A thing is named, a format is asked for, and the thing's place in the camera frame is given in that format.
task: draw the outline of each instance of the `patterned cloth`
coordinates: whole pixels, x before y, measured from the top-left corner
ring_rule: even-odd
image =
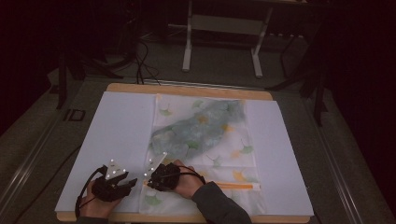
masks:
[[[147,161],[167,152],[163,163],[179,159],[207,182],[218,183],[248,214],[265,214],[245,101],[158,94],[155,111]],[[192,201],[146,186],[139,210],[151,215],[199,214]]]

